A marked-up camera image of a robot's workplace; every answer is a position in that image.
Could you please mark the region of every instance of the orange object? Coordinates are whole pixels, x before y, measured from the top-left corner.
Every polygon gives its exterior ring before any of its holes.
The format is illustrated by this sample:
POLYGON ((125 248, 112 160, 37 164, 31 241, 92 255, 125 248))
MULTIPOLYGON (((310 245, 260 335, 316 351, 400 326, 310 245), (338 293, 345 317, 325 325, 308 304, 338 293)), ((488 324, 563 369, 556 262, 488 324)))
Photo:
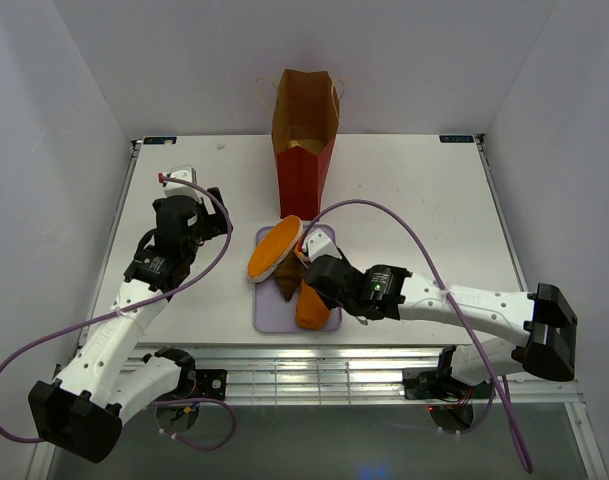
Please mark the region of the orange object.
POLYGON ((309 330, 320 330, 326 325, 330 316, 331 311, 324 305, 317 292, 302 282, 295 310, 297 326, 309 330))
POLYGON ((302 221, 289 216, 275 225, 255 248, 248 262, 248 277, 253 283, 266 280, 291 252, 302 236, 302 221))

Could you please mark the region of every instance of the paper bag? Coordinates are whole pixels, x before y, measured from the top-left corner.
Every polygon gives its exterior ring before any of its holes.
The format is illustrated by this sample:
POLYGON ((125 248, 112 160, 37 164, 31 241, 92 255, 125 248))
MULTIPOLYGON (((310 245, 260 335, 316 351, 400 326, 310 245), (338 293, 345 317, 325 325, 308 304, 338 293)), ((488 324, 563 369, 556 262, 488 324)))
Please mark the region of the paper bag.
POLYGON ((273 111, 273 150, 280 191, 280 217, 312 220, 339 125, 339 99, 328 72, 284 70, 273 111))

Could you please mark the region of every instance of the white table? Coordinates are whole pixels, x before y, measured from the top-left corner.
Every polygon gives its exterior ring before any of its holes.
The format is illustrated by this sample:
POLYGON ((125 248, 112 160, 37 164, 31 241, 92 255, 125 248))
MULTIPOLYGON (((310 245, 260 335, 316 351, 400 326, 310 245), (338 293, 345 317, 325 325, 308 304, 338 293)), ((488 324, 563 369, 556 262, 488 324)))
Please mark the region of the white table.
MULTIPOLYGON (((177 295, 143 338, 146 345, 427 346, 469 343, 458 328, 383 320, 360 325, 344 313, 333 333, 262 334, 252 323, 253 285, 246 265, 256 232, 279 221, 275 163, 268 136, 178 137, 143 145, 134 168, 95 314, 110 306, 140 237, 155 226, 151 206, 163 196, 157 173, 191 164, 203 187, 219 187, 235 226, 222 262, 177 295)), ((339 135, 323 206, 366 198, 400 214, 416 230, 447 282, 518 290, 516 272, 475 144, 442 144, 436 135, 339 135)), ((384 213, 348 206, 324 219, 351 263, 430 274, 412 239, 384 213)), ((217 254, 223 238, 198 252, 193 272, 217 254)))

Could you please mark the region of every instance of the white wall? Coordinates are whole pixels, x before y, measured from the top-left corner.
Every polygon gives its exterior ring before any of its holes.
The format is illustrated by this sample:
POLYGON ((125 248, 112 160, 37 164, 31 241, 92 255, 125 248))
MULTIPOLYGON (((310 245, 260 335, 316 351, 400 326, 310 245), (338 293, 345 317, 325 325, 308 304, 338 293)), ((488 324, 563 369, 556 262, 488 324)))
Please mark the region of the white wall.
POLYGON ((609 2, 558 2, 488 133, 529 284, 579 318, 577 368, 609 470, 609 2))
MULTIPOLYGON (((124 183, 129 143, 50 0, 0 0, 0 361, 86 315, 124 183)), ((27 395, 74 335, 0 379, 0 420, 35 436, 27 395)), ((32 446, 0 437, 0 479, 32 446)))
POLYGON ((345 80, 344 132, 483 132, 555 0, 55 4, 135 139, 268 132, 254 80, 284 68, 345 80))

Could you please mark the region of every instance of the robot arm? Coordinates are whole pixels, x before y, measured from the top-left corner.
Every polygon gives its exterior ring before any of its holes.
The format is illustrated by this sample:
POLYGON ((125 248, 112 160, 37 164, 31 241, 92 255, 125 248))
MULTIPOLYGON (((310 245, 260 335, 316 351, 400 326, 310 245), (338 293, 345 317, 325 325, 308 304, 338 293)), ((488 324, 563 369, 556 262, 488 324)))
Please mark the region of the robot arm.
MULTIPOLYGON (((113 449, 122 425, 161 395, 190 395, 195 386, 194 359, 164 348, 122 379, 119 373, 148 326, 172 297, 138 307, 177 288, 190 272, 198 248, 227 233, 222 212, 209 214, 197 191, 164 183, 165 198, 155 200, 156 228, 140 240, 124 273, 112 309, 117 315, 101 324, 75 358, 53 379, 37 382, 29 404, 41 438, 90 461, 99 462, 113 449)), ((197 183, 190 166, 171 170, 172 177, 197 183)), ((221 202, 219 190, 208 190, 221 202)))
MULTIPOLYGON (((358 319, 461 325, 444 292, 422 275, 389 265, 362 273, 319 229, 306 237, 302 250, 311 262, 304 281, 329 308, 342 307, 358 319)), ((557 287, 539 284, 536 293, 449 290, 473 328, 496 337, 484 347, 499 375, 526 371, 547 380, 573 380, 577 317, 557 287)), ((487 378, 473 345, 452 346, 443 350, 437 371, 418 379, 414 389, 426 398, 440 384, 470 387, 487 378)))

